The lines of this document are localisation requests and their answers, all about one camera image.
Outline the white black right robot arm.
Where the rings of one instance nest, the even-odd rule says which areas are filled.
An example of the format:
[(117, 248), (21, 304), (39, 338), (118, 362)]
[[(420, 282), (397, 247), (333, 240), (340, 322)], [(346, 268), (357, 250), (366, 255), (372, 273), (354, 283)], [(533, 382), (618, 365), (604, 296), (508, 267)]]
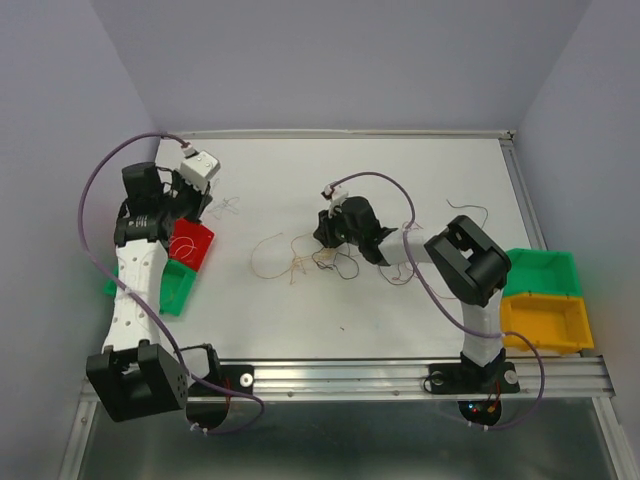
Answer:
[(462, 308), (462, 321), (450, 319), (464, 333), (458, 377), (472, 390), (495, 380), (505, 349), (487, 306), (505, 287), (511, 261), (471, 218), (458, 215), (427, 238), (408, 226), (382, 226), (369, 201), (354, 196), (320, 211), (313, 237), (326, 248), (353, 245), (376, 266), (409, 263), (420, 280), (418, 266), (433, 265)]

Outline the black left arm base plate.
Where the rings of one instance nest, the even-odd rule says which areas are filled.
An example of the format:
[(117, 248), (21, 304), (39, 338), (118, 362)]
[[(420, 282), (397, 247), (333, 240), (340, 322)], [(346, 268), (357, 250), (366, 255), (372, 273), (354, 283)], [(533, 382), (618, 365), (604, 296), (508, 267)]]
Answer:
[(255, 368), (246, 363), (223, 363), (216, 349), (209, 343), (181, 348), (192, 373), (206, 382), (224, 389), (246, 394), (253, 393)]

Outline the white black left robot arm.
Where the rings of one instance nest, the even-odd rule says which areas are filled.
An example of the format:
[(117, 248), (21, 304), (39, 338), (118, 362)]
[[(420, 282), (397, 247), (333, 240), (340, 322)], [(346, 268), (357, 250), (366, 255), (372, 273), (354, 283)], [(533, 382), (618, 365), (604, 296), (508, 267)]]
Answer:
[(123, 422), (185, 407), (187, 379), (199, 393), (215, 392), (223, 371), (202, 359), (188, 371), (162, 345), (153, 320), (170, 239), (179, 219), (197, 223), (211, 201), (217, 159), (201, 152), (181, 162), (165, 184), (153, 162), (123, 169), (126, 191), (115, 224), (116, 288), (111, 325), (86, 374), (110, 418)]

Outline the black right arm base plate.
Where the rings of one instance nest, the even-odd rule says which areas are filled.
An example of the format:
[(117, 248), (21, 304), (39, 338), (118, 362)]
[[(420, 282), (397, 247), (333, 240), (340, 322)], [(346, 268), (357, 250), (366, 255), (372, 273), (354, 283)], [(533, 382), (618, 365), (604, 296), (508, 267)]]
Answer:
[(496, 388), (501, 393), (520, 392), (515, 365), (506, 360), (504, 348), (486, 366), (478, 366), (464, 354), (458, 362), (430, 364), (426, 382), (434, 395), (489, 394)]

